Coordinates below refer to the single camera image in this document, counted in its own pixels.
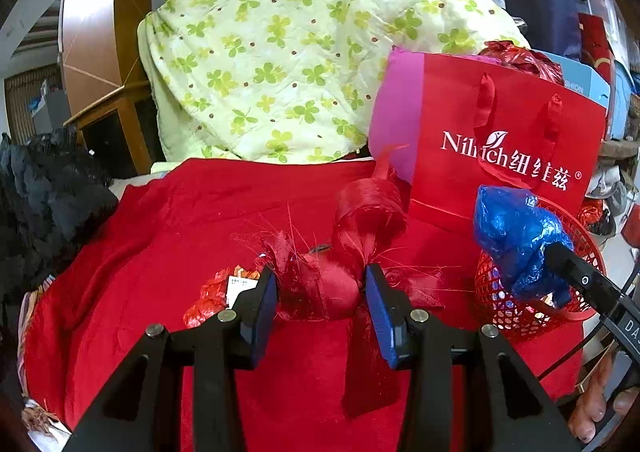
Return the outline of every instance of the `cardboard box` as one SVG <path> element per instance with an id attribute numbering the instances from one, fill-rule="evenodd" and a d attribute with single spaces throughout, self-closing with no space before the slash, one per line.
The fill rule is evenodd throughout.
<path id="1" fill-rule="evenodd" d="M 609 109 L 609 94 L 611 87 L 596 73 L 595 69 L 587 64 L 581 64 L 569 58 L 540 51 L 562 66 L 564 86 L 576 93 L 580 93 L 594 102 L 599 103 L 605 109 Z"/>

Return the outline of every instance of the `red bow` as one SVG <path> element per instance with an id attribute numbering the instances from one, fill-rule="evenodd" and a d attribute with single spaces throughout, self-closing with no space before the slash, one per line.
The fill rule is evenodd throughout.
<path id="1" fill-rule="evenodd" d="M 300 254 L 283 232 L 264 239 L 264 256 L 278 278 L 278 316 L 284 320 L 351 318 L 342 406 L 354 418 L 398 400 L 398 376 L 380 355 L 364 300 L 364 269 L 406 228 L 400 194 L 388 179 L 388 157 L 379 159 L 371 178 L 352 182 L 338 197 L 331 247 Z M 415 307 L 441 308 L 398 268 L 386 270 L 393 288 Z"/>

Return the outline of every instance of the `light green quilt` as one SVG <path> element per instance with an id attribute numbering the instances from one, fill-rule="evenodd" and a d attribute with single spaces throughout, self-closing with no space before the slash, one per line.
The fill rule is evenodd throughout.
<path id="1" fill-rule="evenodd" d="M 138 37 L 173 162 L 331 161 L 366 142 L 392 45 L 526 45 L 491 0 L 169 0 Z"/>

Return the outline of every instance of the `label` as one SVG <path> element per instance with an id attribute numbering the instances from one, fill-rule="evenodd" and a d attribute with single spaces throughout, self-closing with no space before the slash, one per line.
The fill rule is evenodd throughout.
<path id="1" fill-rule="evenodd" d="M 618 327 L 633 346 L 630 351 L 633 352 L 635 350 L 636 355 L 640 355 L 640 323 L 627 312 L 618 323 Z"/>
<path id="2" fill-rule="evenodd" d="M 247 289 L 258 286 L 258 281 L 252 278 L 242 278 L 234 275 L 229 276 L 229 283 L 226 286 L 226 305 L 230 308 L 236 303 L 238 295 Z"/>

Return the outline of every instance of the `red mesh basket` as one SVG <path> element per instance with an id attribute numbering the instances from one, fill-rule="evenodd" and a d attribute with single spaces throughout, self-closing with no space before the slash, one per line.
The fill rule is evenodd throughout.
<path id="1" fill-rule="evenodd" d="M 576 255 L 606 275 L 598 247 L 578 220 L 542 197 L 538 198 L 538 205 L 558 216 L 564 231 L 574 243 Z M 544 300 L 516 300 L 503 288 L 500 272 L 485 252 L 481 253 L 478 262 L 474 292 L 483 323 L 497 326 L 511 342 L 532 339 L 567 322 L 583 322 L 596 313 L 574 288 L 571 288 L 571 302 L 562 309 L 555 309 Z"/>

